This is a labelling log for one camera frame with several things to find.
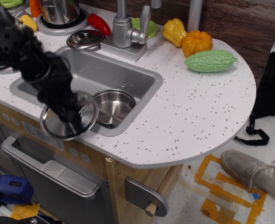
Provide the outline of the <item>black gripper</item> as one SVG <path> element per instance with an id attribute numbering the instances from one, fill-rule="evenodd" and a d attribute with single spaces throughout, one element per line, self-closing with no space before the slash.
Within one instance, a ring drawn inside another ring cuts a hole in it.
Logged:
<path id="1" fill-rule="evenodd" d="M 46 52 L 28 52 L 20 55 L 20 70 L 22 78 L 38 91 L 40 102 L 59 111 L 60 105 L 75 104 L 75 97 L 71 90 L 72 74 L 67 59 L 57 54 Z M 71 121 L 69 112 L 59 112 L 63 122 L 71 122 L 73 134 L 82 134 L 81 112 Z"/>

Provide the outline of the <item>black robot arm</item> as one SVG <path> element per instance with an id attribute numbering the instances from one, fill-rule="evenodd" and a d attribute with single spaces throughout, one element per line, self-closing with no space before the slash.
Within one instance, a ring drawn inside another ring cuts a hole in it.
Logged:
<path id="1" fill-rule="evenodd" d="M 22 78 L 38 92 L 46 106 L 41 113 L 42 129 L 54 135 L 65 130 L 63 138 L 73 138 L 89 129 L 83 95 L 71 90 L 69 62 L 51 52 L 13 18 L 0 4 L 0 59 L 19 70 Z"/>

